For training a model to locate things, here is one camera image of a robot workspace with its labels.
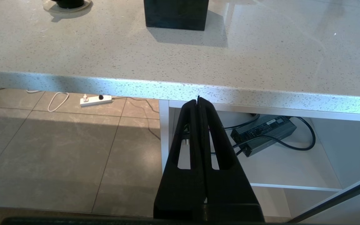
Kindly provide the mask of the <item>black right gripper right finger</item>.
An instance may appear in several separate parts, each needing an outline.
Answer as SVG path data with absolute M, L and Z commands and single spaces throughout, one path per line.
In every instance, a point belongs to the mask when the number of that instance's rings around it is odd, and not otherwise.
M 213 104 L 199 97 L 200 145 L 209 204 L 259 206 Z

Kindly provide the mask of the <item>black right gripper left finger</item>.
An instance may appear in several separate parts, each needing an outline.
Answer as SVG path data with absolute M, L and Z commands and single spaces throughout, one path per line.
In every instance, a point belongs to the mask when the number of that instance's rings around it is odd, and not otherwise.
M 184 127 L 189 128 L 190 169 L 178 167 Z M 199 144 L 197 101 L 180 111 L 166 166 L 154 201 L 154 219 L 197 219 L 206 198 Z

